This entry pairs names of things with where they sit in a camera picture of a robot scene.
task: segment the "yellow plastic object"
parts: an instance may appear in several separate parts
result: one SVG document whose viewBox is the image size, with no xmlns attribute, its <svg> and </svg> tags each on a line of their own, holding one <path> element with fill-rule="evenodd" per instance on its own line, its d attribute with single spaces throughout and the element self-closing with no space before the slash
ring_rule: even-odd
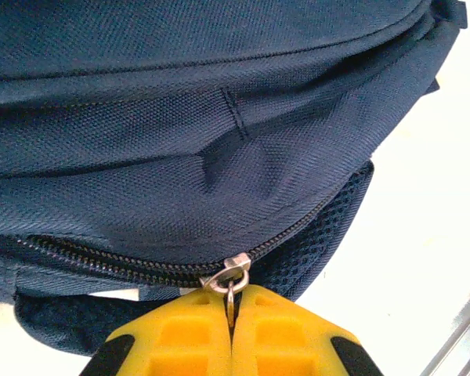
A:
<svg viewBox="0 0 470 376">
<path fill-rule="evenodd" d="M 266 290 L 244 290 L 233 336 L 233 376 L 349 376 L 331 339 L 348 331 Z"/>
<path fill-rule="evenodd" d="M 118 328 L 107 342 L 125 334 L 135 342 L 116 376 L 230 375 L 222 297 L 196 290 Z"/>
<path fill-rule="evenodd" d="M 196 290 L 117 329 L 81 376 L 378 376 L 348 331 L 250 285 L 230 341 L 222 297 Z"/>
</svg>

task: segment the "zipper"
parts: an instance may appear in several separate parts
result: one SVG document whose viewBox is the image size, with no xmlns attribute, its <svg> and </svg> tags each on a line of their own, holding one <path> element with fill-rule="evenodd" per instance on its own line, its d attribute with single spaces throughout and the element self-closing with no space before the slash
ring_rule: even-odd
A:
<svg viewBox="0 0 470 376">
<path fill-rule="evenodd" d="M 307 227 L 330 199 L 336 195 L 337 190 L 332 190 L 332 193 L 295 224 L 258 247 L 246 251 L 245 254 L 251 262 L 258 261 Z M 225 268 L 223 261 L 202 264 L 171 264 L 147 261 L 141 258 L 101 251 L 51 236 L 30 235 L 16 237 L 16 241 L 22 247 L 65 262 L 72 268 L 140 284 L 165 284 L 174 287 L 196 288 L 201 287 L 200 279 L 202 277 L 212 276 Z"/>
</svg>

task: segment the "backpack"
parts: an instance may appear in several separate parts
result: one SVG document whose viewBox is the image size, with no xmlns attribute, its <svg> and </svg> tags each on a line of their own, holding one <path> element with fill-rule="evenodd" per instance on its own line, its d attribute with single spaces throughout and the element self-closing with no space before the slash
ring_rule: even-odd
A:
<svg viewBox="0 0 470 376">
<path fill-rule="evenodd" d="M 464 27 L 455 0 L 0 2 L 0 302 L 92 355 L 242 251 L 297 299 Z"/>
</svg>

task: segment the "metal zipper slider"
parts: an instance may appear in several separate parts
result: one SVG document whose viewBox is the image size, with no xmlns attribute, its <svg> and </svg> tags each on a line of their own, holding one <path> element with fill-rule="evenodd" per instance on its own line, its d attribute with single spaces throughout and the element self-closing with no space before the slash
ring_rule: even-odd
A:
<svg viewBox="0 0 470 376">
<path fill-rule="evenodd" d="M 234 257 L 226 258 L 223 264 L 225 269 L 212 277 L 201 277 L 200 280 L 205 290 L 226 296 L 226 319 L 228 320 L 230 333 L 233 333 L 235 327 L 235 295 L 242 292 L 249 285 L 251 258 L 243 252 Z"/>
</svg>

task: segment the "white background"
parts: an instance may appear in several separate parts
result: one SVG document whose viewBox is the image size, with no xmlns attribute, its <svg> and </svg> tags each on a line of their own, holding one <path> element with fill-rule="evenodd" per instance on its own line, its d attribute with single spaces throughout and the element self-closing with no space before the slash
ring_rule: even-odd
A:
<svg viewBox="0 0 470 376">
<path fill-rule="evenodd" d="M 299 304 L 355 333 L 385 376 L 417 376 L 470 292 L 470 0 L 438 80 L 374 155 L 336 255 Z M 29 338 L 0 305 L 0 374 L 74 376 L 88 359 Z"/>
</svg>

